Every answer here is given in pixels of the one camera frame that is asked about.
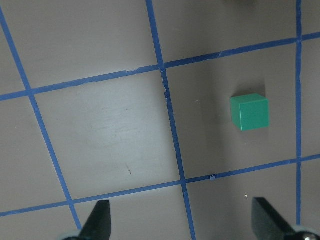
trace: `green block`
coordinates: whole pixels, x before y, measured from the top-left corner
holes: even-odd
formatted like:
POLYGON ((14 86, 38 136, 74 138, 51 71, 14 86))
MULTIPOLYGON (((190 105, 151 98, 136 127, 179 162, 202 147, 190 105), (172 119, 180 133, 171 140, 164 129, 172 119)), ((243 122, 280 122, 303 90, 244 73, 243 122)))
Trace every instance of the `green block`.
POLYGON ((269 127, 269 100, 259 94, 230 99, 232 122, 241 130, 269 127))

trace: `small blue debris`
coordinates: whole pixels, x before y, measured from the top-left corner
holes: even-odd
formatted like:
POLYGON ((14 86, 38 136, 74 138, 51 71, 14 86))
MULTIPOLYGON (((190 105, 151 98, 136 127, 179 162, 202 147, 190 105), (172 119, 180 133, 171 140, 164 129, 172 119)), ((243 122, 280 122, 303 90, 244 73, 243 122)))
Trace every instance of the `small blue debris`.
POLYGON ((214 181, 214 180, 216 180, 216 175, 212 174, 212 176, 210 177, 210 181, 214 181))

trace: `dark object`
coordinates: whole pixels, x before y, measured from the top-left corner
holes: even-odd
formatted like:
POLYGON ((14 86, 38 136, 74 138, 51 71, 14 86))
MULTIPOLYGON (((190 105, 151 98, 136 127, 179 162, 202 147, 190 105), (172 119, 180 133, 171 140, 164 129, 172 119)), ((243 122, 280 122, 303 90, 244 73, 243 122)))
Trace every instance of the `dark object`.
POLYGON ((263 197, 252 200, 251 226, 258 240, 320 240, 306 228, 296 231, 263 197))
POLYGON ((98 201, 78 237, 64 240, 109 240, 111 211, 109 200, 98 201))

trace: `grid line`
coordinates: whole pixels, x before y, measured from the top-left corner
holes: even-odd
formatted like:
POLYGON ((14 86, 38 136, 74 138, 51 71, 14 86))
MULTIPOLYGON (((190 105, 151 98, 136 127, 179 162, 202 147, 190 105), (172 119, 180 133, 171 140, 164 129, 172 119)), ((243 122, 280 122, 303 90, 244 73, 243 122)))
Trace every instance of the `grid line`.
MULTIPOLYGON (((314 33, 305 34, 302 36, 302 41, 308 41, 308 40, 314 40, 314 39, 320 39, 320 32, 314 32, 314 33)), ((200 62, 214 60, 214 59, 231 57, 238 54, 245 54, 253 51, 276 48, 279 46, 286 46, 286 45, 291 45, 296 43, 297 43, 297 38, 286 38, 286 39, 281 39, 276 41, 268 41, 268 42, 263 42, 255 45, 242 46, 235 49, 228 49, 228 50, 204 54, 200 56, 194 56, 194 57, 169 61, 164 63, 164 67, 166 69, 175 68, 183 65, 195 64, 195 63, 200 63, 200 62)), ((148 72, 154 72, 158 70, 159 70, 158 65, 149 65, 149 66, 140 67, 135 70, 123 70, 123 71, 106 73, 98 76, 91 76, 91 77, 80 78, 80 79, 71 80, 71 81, 65 81, 57 84, 31 88, 30 90, 22 90, 22 91, 2 94, 0 95, 0 102, 16 99, 16 98, 22 98, 29 95, 36 95, 36 94, 48 93, 51 91, 62 90, 66 88, 77 87, 83 84, 103 82, 103 81, 112 80, 112 79, 119 79, 123 77, 144 74, 148 72)))
POLYGON ((296 0, 296 55, 295 55, 295 129, 296 129, 296 224, 301 224, 301 59, 302 59, 302 0, 296 0))
POLYGON ((181 188, 182 188, 182 193, 183 193, 183 200, 184 200, 184 205, 185 205, 185 210, 186 210, 186 216, 187 216, 188 224, 189 224, 190 236, 191 236, 192 240, 196 240, 194 220, 192 217, 192 211, 191 211, 191 206, 190 206, 190 200, 189 200, 185 171, 184 171, 184 166, 183 166, 183 160, 182 160, 182 155, 181 155, 181 150, 180 150, 180 145, 179 145, 179 138, 178 138, 178 132, 177 132, 177 127, 176 127, 174 109, 173 109, 173 105, 172 105, 172 101, 171 101, 171 94, 170 94, 169 82, 168 82, 168 77, 167 77, 167 70, 166 70, 163 56, 162 56, 162 50, 161 50, 160 39, 159 39, 157 23, 156 23, 156 16, 155 16, 155 12, 154 12, 154 6, 152 3, 152 0, 145 0, 145 3, 146 3, 147 12, 148 12, 149 22, 150 22, 150 28, 151 28, 151 34, 152 34, 152 39, 153 39, 156 60, 157 60, 158 66, 159 66, 159 70, 161 72, 162 83, 163 83, 163 86, 165 89, 164 95, 166 98, 166 105, 167 105, 167 110, 168 110, 168 115, 169 115, 169 122, 170 122, 170 126, 171 126, 171 133, 172 133, 172 138, 173 138, 174 150, 176 153, 176 160, 177 160, 179 176, 180 176, 180 181, 181 181, 181 188))
MULTIPOLYGON (((301 162, 308 162, 308 161, 315 161, 315 160, 320 161, 320 154, 303 157, 301 159, 301 162)), ((234 171, 221 172, 221 173, 216 174, 216 179, 228 178, 228 177, 232 177, 232 176, 236 176, 236 175, 242 175, 242 174, 247 174, 247 173, 251 173, 251 172, 258 172, 258 171, 262 171, 262 170, 266 170, 266 169, 271 169, 271 168, 285 166, 285 165, 291 165, 291 164, 297 164, 297 163, 298 163, 298 160, 295 158, 295 159, 277 161, 277 162, 262 164, 262 165, 258 165, 258 166, 243 168, 243 169, 234 170, 234 171)), ((185 180, 185 182, 187 184, 191 184, 191 183, 207 181, 207 180, 210 180, 211 176, 212 175, 204 175, 204 176, 187 178, 185 180)), ((74 204, 87 203, 87 202, 91 202, 91 201, 98 201, 98 200, 103 200, 103 199, 115 198, 115 197, 119 197, 119 196, 142 193, 142 192, 147 192, 147 191, 152 191, 152 190, 157 190, 157 189, 162 189, 162 188, 168 188, 168 187, 173 187, 173 186, 178 186, 178 185, 181 185, 181 181, 171 181, 171 182, 150 185, 150 186, 144 186, 144 187, 124 190, 124 191, 118 191, 118 192, 106 193, 106 194, 102 194, 102 195, 78 198, 78 199, 72 200, 72 202, 74 204)), ((16 210, 4 211, 4 212, 0 212, 0 218, 5 217, 5 216, 10 216, 10 215, 23 214, 23 213, 51 209, 51 208, 62 207, 62 206, 67 206, 67 205, 68 205, 68 202, 64 201, 64 202, 56 202, 56 203, 50 203, 50 204, 45 204, 45 205, 32 206, 32 207, 26 207, 26 208, 21 208, 21 209, 16 209, 16 210)))
MULTIPOLYGON (((2 12, 2 9, 0 7, 0 23, 1 23, 1 26, 2 26, 2 29, 3 29, 3 32, 4 32, 4 35, 5 35, 5 38, 7 40, 7 43, 9 45, 9 48, 10 48, 10 51, 12 53, 12 56, 13 56, 13 59, 14 59, 14 62, 16 64, 16 67, 18 69, 18 72, 20 74, 20 77, 21 77, 21 80, 23 82, 23 85, 24 85, 24 88, 29 91, 31 89, 31 86, 30 86, 30 83, 29 83, 29 80, 28 80, 28 77, 26 75, 26 72, 25 72, 25 69, 22 65, 22 62, 21 62, 21 59, 19 57, 19 54, 18 54, 18 51, 17 51, 17 48, 16 48, 16 45, 15 45, 15 42, 12 38, 12 35, 10 33, 10 30, 9 30, 9 27, 8 27, 8 24, 6 22, 6 19, 5 19, 5 16, 2 12)), ((49 135, 48 135, 48 132, 47 132, 47 129, 46 129, 46 126, 45 126, 45 123, 44 123, 44 120, 42 118, 42 115, 41 115, 41 112, 40 112, 40 109, 39 109, 39 106, 38 106, 38 103, 37 103, 37 100, 35 98, 34 95, 29 95, 29 100, 30 100, 30 103, 32 105, 32 108, 33 108, 33 111, 34 111, 34 114, 35 114, 35 117, 36 117, 36 120, 38 122, 38 125, 40 127, 40 130, 41 130, 41 133, 42 133, 42 136, 44 138, 44 141, 45 141, 45 144, 47 146, 47 149, 49 151, 49 154, 51 156, 51 160, 52 160, 52 163, 54 165, 54 168, 55 168, 55 171, 56 171, 56 174, 58 176, 58 179, 60 181, 60 184, 61 184, 61 187, 62 187, 62 190, 63 190, 63 193, 64 193, 64 196, 68 202, 68 205, 69 205, 69 208, 70 208, 70 211, 71 211, 71 214, 73 216, 73 219, 74 219, 74 222, 76 224, 76 227, 78 229, 81 229, 81 223, 80 223, 80 220, 79 220, 79 217, 78 217, 78 214, 76 212, 76 209, 75 209, 75 206, 72 202, 72 198, 71 198, 71 195, 70 195, 70 192, 68 190, 68 187, 67 187, 67 184, 66 184, 66 181, 65 181, 65 178, 63 176, 63 173, 62 173, 62 170, 60 168, 60 165, 59 165, 59 162, 58 162, 58 159, 57 159, 57 156, 56 156, 56 153, 55 153, 55 150, 52 146, 52 143, 51 143, 51 140, 49 138, 49 135)))

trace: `floor tile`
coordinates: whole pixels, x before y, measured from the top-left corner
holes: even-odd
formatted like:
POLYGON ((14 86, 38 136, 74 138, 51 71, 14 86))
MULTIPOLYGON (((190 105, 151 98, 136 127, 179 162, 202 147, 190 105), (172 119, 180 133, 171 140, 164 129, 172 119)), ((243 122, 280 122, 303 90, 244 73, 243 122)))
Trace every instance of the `floor tile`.
POLYGON ((0 217, 2 239, 56 240, 76 228, 68 206, 0 217))
MULTIPOLYGON (((85 224, 96 202, 75 205, 85 224)), ((186 208, 181 186, 118 196, 110 199, 110 240, 188 240, 186 208)))
POLYGON ((66 200, 27 97, 0 102, 0 211, 66 200))
POLYGON ((157 63, 143 0, 1 1, 32 87, 157 63))
POLYGON ((320 2, 302 1, 302 34, 320 32, 320 2))
POLYGON ((187 178, 296 157, 295 45, 167 70, 187 178), (269 100, 270 126, 240 131, 230 98, 269 100))
POLYGON ((180 179, 159 72, 36 99, 74 198, 180 179))
POLYGON ((301 225, 320 232, 320 161, 302 163, 301 167, 301 225))
POLYGON ((320 108, 318 55, 320 40, 303 42, 302 52, 302 155, 304 157, 320 153, 320 108))
POLYGON ((2 29, 0 29, 0 62, 0 95, 25 90, 2 29))
POLYGON ((251 229, 253 197, 264 197, 296 224, 296 165, 188 184, 197 240, 256 240, 251 229))
POLYGON ((296 37, 295 1, 154 0, 153 4, 166 62, 296 37))

